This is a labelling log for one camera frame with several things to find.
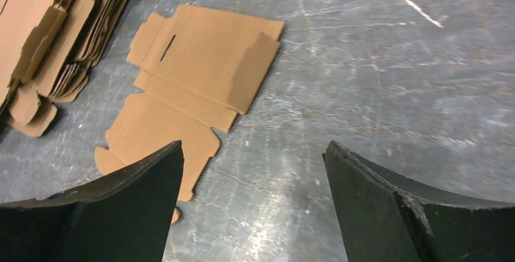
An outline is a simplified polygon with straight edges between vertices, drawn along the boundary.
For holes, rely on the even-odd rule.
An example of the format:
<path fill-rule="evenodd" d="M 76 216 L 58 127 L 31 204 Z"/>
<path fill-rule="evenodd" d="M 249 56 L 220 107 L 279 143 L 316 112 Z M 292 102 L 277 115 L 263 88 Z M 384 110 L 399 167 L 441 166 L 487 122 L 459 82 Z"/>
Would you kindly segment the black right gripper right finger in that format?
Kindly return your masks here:
<path fill-rule="evenodd" d="M 514 260 L 514 204 L 423 184 L 334 140 L 322 159 L 349 261 Z"/>

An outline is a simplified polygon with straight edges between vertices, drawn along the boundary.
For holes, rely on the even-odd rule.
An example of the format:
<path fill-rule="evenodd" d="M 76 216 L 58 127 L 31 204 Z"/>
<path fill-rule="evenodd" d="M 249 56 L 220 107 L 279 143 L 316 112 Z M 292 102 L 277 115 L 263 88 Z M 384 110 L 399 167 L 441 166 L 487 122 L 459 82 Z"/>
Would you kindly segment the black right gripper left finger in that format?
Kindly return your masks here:
<path fill-rule="evenodd" d="M 92 182 L 1 205 L 2 261 L 161 261 L 183 176 L 179 140 Z"/>

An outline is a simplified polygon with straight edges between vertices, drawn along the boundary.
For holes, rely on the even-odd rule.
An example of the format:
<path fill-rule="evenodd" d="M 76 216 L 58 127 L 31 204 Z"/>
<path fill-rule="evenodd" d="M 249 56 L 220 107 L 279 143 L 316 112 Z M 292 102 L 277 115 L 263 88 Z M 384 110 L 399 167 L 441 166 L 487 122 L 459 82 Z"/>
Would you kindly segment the brown cardboard box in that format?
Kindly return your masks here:
<path fill-rule="evenodd" d="M 149 15 L 133 38 L 128 63 L 140 70 L 123 108 L 94 151 L 102 174 L 124 168 L 175 140 L 187 202 L 220 140 L 250 109 L 280 47 L 285 22 L 195 5 Z"/>

